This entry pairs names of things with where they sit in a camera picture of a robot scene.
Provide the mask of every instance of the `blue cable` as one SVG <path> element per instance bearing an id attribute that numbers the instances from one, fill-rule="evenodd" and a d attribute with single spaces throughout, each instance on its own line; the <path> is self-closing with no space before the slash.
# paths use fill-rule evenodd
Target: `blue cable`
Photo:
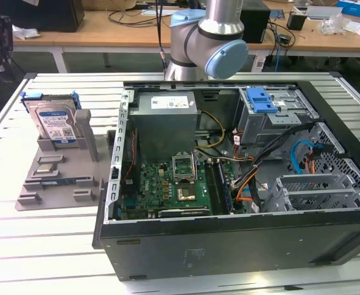
<path id="1" fill-rule="evenodd" d="M 277 35 L 277 38 L 278 38 L 277 62 L 276 62 L 276 69 L 274 70 L 274 72 L 276 72 L 277 69 L 278 69 L 279 54 L 280 54 L 280 51 L 281 51 L 281 37 L 280 37 L 280 35 Z"/>
<path id="2" fill-rule="evenodd" d="M 295 168 L 297 174 L 303 174 L 302 170 L 298 166 L 298 163 L 296 161 L 296 155 L 295 155 L 296 148 L 300 143 L 304 143 L 304 144 L 306 144 L 307 146 L 309 146 L 312 149 L 315 148 L 315 145 L 313 143 L 307 141 L 307 140 L 299 140 L 292 147 L 292 149 L 290 150 L 290 159 L 292 160 L 293 167 Z"/>

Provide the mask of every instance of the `motherboard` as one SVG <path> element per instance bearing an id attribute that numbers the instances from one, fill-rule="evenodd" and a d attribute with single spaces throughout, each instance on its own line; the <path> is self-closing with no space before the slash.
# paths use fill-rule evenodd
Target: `motherboard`
<path id="1" fill-rule="evenodd" d="M 215 166 L 221 167 L 222 173 L 214 169 Z M 220 214 L 221 208 L 231 204 L 225 199 L 230 195 L 224 192 L 233 179 L 233 166 L 229 161 L 208 163 L 179 159 L 143 163 L 140 192 L 125 197 L 122 214 L 126 219 Z"/>

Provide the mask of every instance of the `slotted metal platform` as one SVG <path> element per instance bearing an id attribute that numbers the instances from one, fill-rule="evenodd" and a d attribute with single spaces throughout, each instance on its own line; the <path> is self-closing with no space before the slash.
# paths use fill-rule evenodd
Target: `slotted metal platform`
<path id="1" fill-rule="evenodd" d="M 360 294 L 360 255 L 337 267 L 275 270 L 121 283 L 104 253 L 91 247 L 97 207 L 17 212 L 15 200 L 38 148 L 38 131 L 21 91 L 80 95 L 96 135 L 116 127 L 124 81 L 161 74 L 38 74 L 24 79 L 0 113 L 0 294 Z M 310 81 L 360 140 L 360 94 L 329 73 L 244 73 L 231 81 Z"/>

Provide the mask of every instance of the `open computer tower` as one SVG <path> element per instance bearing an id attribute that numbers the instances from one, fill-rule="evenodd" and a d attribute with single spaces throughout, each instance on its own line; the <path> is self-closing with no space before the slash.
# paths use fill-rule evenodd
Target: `open computer tower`
<path id="1" fill-rule="evenodd" d="M 120 280 L 343 264 L 360 142 L 309 82 L 128 82 L 100 241 Z"/>

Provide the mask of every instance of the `green circuit board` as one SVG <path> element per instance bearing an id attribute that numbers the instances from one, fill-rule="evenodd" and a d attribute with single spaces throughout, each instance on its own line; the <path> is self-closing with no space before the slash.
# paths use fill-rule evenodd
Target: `green circuit board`
<path id="1" fill-rule="evenodd" d="M 177 169 L 178 174 L 189 172 L 184 165 Z M 209 193 L 207 191 L 204 164 L 200 163 L 197 169 L 197 179 L 193 184 L 195 199 L 178 200 L 178 184 L 175 183 L 171 163 L 148 163 L 142 166 L 141 191 L 138 204 L 144 208 L 182 208 L 207 207 L 210 208 Z"/>
<path id="2" fill-rule="evenodd" d="M 176 164 L 176 174 L 185 175 L 192 171 L 189 162 Z M 211 209 L 204 162 L 196 166 L 194 183 L 176 183 L 172 162 L 144 163 L 141 167 L 140 193 L 124 200 L 124 212 L 128 219 L 145 218 L 148 210 L 163 209 Z M 227 183 L 234 180 L 231 162 L 222 162 Z"/>

